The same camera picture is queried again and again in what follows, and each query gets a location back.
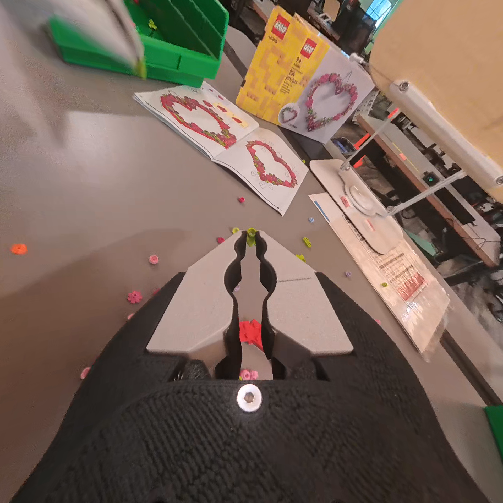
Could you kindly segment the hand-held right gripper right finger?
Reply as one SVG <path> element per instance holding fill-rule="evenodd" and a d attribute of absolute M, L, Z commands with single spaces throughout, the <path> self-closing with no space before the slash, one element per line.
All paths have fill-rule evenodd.
<path fill-rule="evenodd" d="M 305 362 L 349 355 L 354 347 L 316 271 L 264 231 L 255 235 L 262 304 L 261 344 L 273 379 Z"/>

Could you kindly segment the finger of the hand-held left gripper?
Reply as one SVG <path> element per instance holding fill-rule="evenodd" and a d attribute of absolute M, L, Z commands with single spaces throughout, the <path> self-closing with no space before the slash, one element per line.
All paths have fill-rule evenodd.
<path fill-rule="evenodd" d="M 127 64 L 134 74 L 136 62 L 145 59 L 141 37 L 123 1 L 53 1 L 53 12 Z"/>

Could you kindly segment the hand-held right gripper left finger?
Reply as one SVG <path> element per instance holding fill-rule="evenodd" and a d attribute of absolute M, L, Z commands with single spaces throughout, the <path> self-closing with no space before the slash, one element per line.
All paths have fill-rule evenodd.
<path fill-rule="evenodd" d="M 234 233 L 184 274 L 146 346 L 149 353 L 200 360 L 216 378 L 237 379 L 242 344 L 235 287 L 244 231 Z"/>

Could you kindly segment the scattered small lego pieces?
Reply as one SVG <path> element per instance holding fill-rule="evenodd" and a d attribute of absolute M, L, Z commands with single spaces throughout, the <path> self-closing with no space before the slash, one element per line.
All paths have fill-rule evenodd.
<path fill-rule="evenodd" d="M 370 287 L 304 185 L 285 217 L 249 193 L 112 199 L 43 195 L 1 203 L 1 391 L 68 387 L 175 274 L 230 229 L 255 227 L 330 277 L 358 303 Z"/>

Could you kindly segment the lego instruction booklet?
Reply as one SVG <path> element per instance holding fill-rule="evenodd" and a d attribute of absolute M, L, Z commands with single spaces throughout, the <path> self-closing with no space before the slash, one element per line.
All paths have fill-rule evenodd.
<path fill-rule="evenodd" d="M 214 87 L 175 85 L 134 99 L 284 216 L 308 168 L 289 144 Z"/>

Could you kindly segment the yellow lego box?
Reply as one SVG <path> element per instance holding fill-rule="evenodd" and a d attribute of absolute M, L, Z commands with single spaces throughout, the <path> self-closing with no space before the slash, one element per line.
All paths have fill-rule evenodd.
<path fill-rule="evenodd" d="M 373 90 L 361 64 L 298 14 L 275 6 L 236 104 L 326 144 Z"/>

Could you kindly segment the green divided plastic bin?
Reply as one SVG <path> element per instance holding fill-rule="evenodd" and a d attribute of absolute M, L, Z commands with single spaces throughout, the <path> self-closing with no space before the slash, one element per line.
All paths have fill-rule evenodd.
<path fill-rule="evenodd" d="M 146 78 L 199 87 L 216 76 L 229 13 L 219 1 L 123 1 L 144 46 Z M 132 75 L 120 62 L 57 16 L 48 30 L 69 64 Z"/>

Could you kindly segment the clear plastic packet with sheet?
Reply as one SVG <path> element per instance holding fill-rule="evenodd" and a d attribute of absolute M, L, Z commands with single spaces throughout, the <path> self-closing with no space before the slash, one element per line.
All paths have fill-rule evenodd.
<path fill-rule="evenodd" d="M 309 196 L 354 262 L 426 361 L 448 321 L 450 298 L 412 245 L 403 238 L 378 254 L 328 193 Z"/>

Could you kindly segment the black oblong device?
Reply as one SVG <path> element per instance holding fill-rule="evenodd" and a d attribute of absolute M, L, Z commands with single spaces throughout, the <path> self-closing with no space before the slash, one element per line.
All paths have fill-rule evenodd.
<path fill-rule="evenodd" d="M 437 197 L 450 213 L 460 222 L 461 225 L 474 223 L 476 218 L 470 211 L 453 195 L 453 193 L 444 188 L 438 192 Z"/>

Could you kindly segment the long wooden desk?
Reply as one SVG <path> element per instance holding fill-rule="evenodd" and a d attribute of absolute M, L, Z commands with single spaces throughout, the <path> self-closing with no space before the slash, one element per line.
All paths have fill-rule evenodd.
<path fill-rule="evenodd" d="M 396 200 L 384 203 L 384 206 L 405 203 L 430 187 L 422 180 L 424 172 L 433 172 L 439 177 L 438 185 L 444 180 L 442 174 L 430 160 L 415 146 L 413 142 L 396 125 L 389 123 L 366 146 L 361 146 L 361 154 L 357 154 L 356 166 L 363 158 L 368 159 L 378 172 L 393 187 Z M 467 256 L 475 263 L 488 268 L 501 265 L 501 238 L 495 229 L 469 204 L 464 195 L 458 191 L 465 182 L 471 182 L 468 176 L 455 180 L 452 184 L 439 188 L 436 192 L 401 210 L 412 211 L 414 216 L 423 223 L 428 232 L 434 236 L 434 244 L 441 251 L 441 258 Z M 449 189 L 453 195 L 476 218 L 474 223 L 461 225 L 437 197 L 442 189 Z"/>

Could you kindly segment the wooden book stand white base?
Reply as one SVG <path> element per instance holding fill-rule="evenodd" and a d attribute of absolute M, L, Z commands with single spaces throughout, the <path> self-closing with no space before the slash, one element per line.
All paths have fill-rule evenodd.
<path fill-rule="evenodd" d="M 379 30 L 370 75 L 461 172 L 387 210 L 350 161 L 311 172 L 378 254 L 403 240 L 394 214 L 468 174 L 502 202 L 502 1 L 402 1 Z"/>

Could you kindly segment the red lego heart frame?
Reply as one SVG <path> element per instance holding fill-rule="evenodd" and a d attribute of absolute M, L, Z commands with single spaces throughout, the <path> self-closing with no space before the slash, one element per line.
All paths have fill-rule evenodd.
<path fill-rule="evenodd" d="M 239 323 L 239 339 L 241 343 L 253 345 L 262 352 L 264 351 L 261 337 L 261 324 L 255 319 L 251 321 L 245 320 Z"/>

